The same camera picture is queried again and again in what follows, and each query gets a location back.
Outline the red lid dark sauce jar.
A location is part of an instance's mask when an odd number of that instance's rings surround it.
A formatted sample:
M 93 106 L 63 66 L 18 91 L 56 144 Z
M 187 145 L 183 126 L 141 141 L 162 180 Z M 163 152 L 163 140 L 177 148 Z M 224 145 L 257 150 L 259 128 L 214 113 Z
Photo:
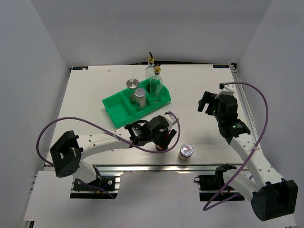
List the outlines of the red lid dark sauce jar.
M 168 145 L 167 144 L 155 145 L 155 148 L 158 152 L 166 152 L 168 150 Z

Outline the small red label spice jar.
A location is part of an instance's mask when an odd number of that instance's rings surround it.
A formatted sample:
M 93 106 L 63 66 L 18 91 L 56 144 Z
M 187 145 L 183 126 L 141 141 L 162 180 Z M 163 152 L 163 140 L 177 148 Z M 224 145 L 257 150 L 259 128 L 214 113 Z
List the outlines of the small red label spice jar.
M 178 154 L 178 158 L 182 162 L 187 162 L 193 155 L 194 149 L 191 145 L 189 144 L 184 144 L 180 148 L 180 152 Z

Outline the blue label silver lid shaker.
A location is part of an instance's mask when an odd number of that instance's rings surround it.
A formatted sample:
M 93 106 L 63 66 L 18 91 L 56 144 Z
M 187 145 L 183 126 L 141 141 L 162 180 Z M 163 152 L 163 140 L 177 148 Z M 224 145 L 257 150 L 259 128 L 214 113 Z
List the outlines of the blue label silver lid shaker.
M 146 91 L 143 88 L 137 88 L 134 92 L 136 105 L 142 109 L 146 106 Z

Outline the glass bottle gold black pourer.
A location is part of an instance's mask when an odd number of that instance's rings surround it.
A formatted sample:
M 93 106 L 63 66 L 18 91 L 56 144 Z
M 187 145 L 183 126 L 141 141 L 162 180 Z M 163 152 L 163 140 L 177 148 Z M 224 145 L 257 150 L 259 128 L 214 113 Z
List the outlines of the glass bottle gold black pourer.
M 161 67 L 159 64 L 153 68 L 154 75 L 150 79 L 150 96 L 153 101 L 158 102 L 161 99 L 161 91 L 163 87 L 163 81 L 160 77 Z

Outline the jar with silver lid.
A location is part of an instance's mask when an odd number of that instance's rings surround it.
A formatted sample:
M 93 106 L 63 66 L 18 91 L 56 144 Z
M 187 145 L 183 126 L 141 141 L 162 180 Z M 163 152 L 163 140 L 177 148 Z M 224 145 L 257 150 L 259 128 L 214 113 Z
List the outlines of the jar with silver lid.
M 135 78 L 130 78 L 127 80 L 126 82 L 126 86 L 130 92 L 130 100 L 132 102 L 135 102 L 135 90 L 138 88 L 138 85 L 139 85 L 139 81 Z

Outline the glass bottle with dark bottom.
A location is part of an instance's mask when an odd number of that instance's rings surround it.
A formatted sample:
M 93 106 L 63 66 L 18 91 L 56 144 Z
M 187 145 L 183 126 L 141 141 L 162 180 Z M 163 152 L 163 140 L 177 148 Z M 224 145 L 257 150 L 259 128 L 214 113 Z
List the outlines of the glass bottle with dark bottom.
M 149 52 L 149 57 L 148 57 L 148 66 L 145 69 L 145 78 L 147 80 L 147 86 L 146 86 L 146 91 L 150 93 L 150 79 L 154 75 L 153 71 L 153 66 L 154 66 L 154 57 L 151 52 Z

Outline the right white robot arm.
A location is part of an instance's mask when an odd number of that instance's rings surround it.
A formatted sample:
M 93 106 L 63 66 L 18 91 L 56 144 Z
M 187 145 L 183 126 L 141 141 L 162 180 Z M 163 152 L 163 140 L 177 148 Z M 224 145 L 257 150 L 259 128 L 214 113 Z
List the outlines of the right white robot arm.
M 253 177 L 238 174 L 235 166 L 226 164 L 217 167 L 215 185 L 222 190 L 230 186 L 238 191 L 250 202 L 261 221 L 293 214 L 298 186 L 293 180 L 283 178 L 254 146 L 249 128 L 238 118 L 236 98 L 206 91 L 199 101 L 198 111 L 204 107 L 207 107 L 206 114 L 215 117 L 221 136 L 238 153 Z

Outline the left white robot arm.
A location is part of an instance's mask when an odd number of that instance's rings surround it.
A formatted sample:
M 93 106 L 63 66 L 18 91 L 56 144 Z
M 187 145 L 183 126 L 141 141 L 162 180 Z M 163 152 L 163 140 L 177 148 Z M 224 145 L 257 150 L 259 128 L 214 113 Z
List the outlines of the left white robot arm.
M 85 158 L 116 149 L 137 148 L 143 150 L 154 143 L 156 153 L 168 150 L 176 130 L 178 118 L 170 113 L 158 115 L 150 121 L 139 120 L 115 131 L 103 130 L 100 134 L 77 135 L 67 131 L 50 148 L 55 173 L 58 178 L 73 176 L 91 190 L 99 187 L 98 169 Z

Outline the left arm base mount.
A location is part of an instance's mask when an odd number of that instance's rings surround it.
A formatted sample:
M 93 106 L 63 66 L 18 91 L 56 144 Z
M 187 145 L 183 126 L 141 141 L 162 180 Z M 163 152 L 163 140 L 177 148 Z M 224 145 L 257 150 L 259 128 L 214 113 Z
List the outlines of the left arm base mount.
M 73 179 L 70 198 L 114 200 L 120 188 L 121 174 L 122 173 L 101 172 L 100 179 L 90 183 L 82 183 L 79 179 Z

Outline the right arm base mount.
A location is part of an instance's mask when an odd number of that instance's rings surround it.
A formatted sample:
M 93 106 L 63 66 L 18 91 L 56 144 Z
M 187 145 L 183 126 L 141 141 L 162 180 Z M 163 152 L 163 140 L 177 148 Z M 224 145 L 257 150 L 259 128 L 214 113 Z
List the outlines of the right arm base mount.
M 212 196 L 220 190 L 224 185 L 223 173 L 229 170 L 236 170 L 236 166 L 232 164 L 224 164 L 218 167 L 210 165 L 193 165 L 191 166 L 192 171 L 198 171 L 196 177 L 193 178 L 194 183 L 199 186 L 199 199 L 201 202 L 209 201 Z M 226 200 L 237 194 L 236 197 L 230 199 L 229 201 L 244 201 L 245 198 L 236 193 L 236 191 L 227 186 L 213 201 L 220 202 Z

